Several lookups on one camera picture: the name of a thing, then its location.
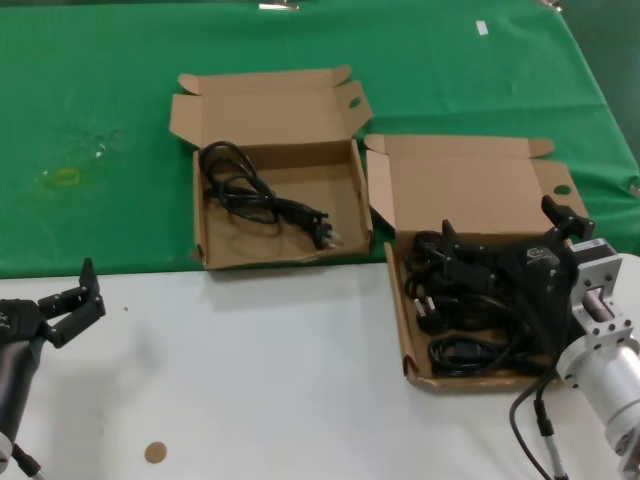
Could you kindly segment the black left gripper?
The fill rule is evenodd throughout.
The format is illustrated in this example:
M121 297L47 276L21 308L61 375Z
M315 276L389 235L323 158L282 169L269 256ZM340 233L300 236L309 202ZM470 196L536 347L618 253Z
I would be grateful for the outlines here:
M1 349L20 342L47 340L62 348L105 316L98 277L86 258L79 286L38 301L1 301Z

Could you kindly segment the silver-black right gripper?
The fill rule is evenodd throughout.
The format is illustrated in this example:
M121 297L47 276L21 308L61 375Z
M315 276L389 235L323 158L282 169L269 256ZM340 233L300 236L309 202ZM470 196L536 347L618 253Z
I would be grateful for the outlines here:
M591 240L595 223L571 207L545 195L542 211L553 224L546 236L503 253L499 247L463 243L443 220L444 277L469 289L498 289L500 266L513 286L514 307L545 350L565 350L582 337L594 350L613 345L637 350L634 322L613 298L622 257L606 240ZM572 246L560 241L570 237L587 241Z

